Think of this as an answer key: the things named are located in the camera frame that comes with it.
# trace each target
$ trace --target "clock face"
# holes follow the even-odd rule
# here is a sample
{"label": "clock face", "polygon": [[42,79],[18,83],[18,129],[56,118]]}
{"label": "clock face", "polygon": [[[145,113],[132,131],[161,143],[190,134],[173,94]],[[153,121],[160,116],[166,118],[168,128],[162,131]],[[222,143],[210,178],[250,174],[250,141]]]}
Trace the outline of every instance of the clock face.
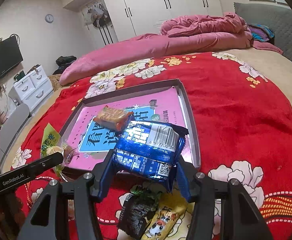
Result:
{"label": "clock face", "polygon": [[54,17],[51,14],[47,14],[45,20],[48,23],[52,23],[54,21]]}

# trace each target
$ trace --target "quilted headboard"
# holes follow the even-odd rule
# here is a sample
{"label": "quilted headboard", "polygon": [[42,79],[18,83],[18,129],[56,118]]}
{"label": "quilted headboard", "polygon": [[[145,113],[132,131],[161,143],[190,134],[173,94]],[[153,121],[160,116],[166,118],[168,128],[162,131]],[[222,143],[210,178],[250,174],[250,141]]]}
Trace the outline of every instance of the quilted headboard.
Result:
{"label": "quilted headboard", "polygon": [[268,26],[275,33],[275,46],[292,61],[292,10],[276,5],[234,3],[235,12],[247,23]]}

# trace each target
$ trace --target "cartoon cow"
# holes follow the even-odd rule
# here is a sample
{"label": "cartoon cow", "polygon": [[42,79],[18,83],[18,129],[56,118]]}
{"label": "cartoon cow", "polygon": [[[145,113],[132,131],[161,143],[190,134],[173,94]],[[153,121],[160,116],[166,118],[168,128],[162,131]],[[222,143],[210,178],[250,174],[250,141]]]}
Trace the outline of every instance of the cartoon cow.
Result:
{"label": "cartoon cow", "polygon": [[164,207],[160,210],[156,222],[146,230],[145,235],[149,238],[158,239],[158,236],[161,236],[161,232],[165,229],[166,224],[170,220],[174,221],[176,218],[177,214],[172,213],[171,208]]}

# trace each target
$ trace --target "beige bed sheet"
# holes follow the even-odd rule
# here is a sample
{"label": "beige bed sheet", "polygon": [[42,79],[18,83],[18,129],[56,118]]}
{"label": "beige bed sheet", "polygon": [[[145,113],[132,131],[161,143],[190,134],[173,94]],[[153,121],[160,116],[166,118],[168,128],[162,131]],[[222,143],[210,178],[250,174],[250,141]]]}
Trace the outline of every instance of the beige bed sheet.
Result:
{"label": "beige bed sheet", "polygon": [[[289,99],[292,105],[292,62],[281,56],[277,52],[267,50],[249,49],[230,49],[224,52],[237,56],[241,61],[244,61],[258,70],[266,78],[273,81],[280,90]],[[24,127],[22,133],[18,137],[16,143],[11,148],[6,161],[4,163],[3,172],[9,171],[12,160],[18,148],[25,140],[27,134],[48,108],[56,101],[62,89],[58,89],[48,99],[48,101],[40,108],[39,112],[34,116],[30,123]]]}

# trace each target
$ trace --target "drawer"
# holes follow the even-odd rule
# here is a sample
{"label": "drawer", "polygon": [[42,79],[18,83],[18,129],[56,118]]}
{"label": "drawer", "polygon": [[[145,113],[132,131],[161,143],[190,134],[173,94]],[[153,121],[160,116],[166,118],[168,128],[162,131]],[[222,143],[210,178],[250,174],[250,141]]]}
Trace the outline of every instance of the drawer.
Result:
{"label": "drawer", "polygon": [[37,71],[38,73],[36,71],[32,71],[30,74],[30,79],[33,82],[35,88],[39,87],[39,85],[47,78],[41,66],[37,68]]}
{"label": "drawer", "polygon": [[30,111],[34,108],[52,91],[52,85],[48,78],[43,82],[43,84],[38,87],[33,93],[25,97],[22,102],[29,106]]}
{"label": "drawer", "polygon": [[30,77],[26,77],[16,85],[15,90],[20,99],[23,99],[25,96],[35,90],[35,86],[33,85]]}

